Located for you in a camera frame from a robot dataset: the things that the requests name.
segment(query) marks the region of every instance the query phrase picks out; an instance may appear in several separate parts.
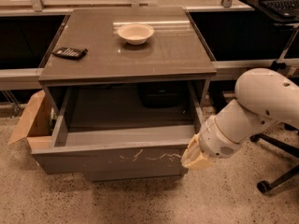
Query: laptop keyboard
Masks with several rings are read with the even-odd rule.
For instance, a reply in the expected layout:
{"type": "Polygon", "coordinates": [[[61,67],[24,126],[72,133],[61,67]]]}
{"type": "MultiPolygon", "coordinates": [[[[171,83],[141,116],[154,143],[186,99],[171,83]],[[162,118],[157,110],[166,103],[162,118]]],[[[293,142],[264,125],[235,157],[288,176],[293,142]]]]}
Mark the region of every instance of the laptop keyboard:
{"type": "Polygon", "coordinates": [[[299,9],[299,0],[263,1],[263,3],[276,10],[299,9]]]}

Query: caster wheel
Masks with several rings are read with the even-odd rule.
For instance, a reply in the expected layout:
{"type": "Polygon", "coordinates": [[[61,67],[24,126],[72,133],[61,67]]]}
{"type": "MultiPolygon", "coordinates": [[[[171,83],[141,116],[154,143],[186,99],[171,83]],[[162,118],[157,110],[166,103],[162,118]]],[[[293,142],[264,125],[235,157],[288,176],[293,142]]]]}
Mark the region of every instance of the caster wheel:
{"type": "Polygon", "coordinates": [[[251,138],[250,138],[250,141],[253,142],[253,143],[256,143],[260,140],[260,137],[257,136],[257,135],[253,135],[251,138]]]}
{"type": "Polygon", "coordinates": [[[267,181],[259,182],[257,188],[261,193],[266,193],[267,191],[271,190],[270,184],[267,181]]]}

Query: cardboard flap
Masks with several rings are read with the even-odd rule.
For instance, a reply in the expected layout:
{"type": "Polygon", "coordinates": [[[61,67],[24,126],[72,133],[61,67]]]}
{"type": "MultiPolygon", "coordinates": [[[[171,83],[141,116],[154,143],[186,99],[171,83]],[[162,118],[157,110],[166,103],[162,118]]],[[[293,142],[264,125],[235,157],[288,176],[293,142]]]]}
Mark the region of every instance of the cardboard flap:
{"type": "Polygon", "coordinates": [[[26,105],[8,144],[14,144],[25,137],[50,135],[50,111],[45,92],[35,93],[26,105]]]}

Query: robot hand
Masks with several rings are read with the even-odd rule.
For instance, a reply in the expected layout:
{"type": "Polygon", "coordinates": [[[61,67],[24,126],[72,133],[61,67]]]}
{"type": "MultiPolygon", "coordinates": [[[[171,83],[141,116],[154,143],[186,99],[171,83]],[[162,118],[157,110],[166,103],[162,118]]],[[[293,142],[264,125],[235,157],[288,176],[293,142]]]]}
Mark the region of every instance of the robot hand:
{"type": "Polygon", "coordinates": [[[235,84],[236,100],[202,125],[182,159],[186,168],[202,168],[211,157],[229,158],[242,142],[280,122],[299,128],[299,88],[280,73],[252,69],[235,84]]]}

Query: cardboard box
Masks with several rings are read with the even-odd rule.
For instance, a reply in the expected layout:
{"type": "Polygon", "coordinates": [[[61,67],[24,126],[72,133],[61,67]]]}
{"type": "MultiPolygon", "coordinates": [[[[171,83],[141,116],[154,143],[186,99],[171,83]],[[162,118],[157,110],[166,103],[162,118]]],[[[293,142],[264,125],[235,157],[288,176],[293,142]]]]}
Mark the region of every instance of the cardboard box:
{"type": "Polygon", "coordinates": [[[51,105],[44,91],[32,95],[8,144],[12,145],[26,138],[31,149],[50,147],[50,112],[51,105]]]}

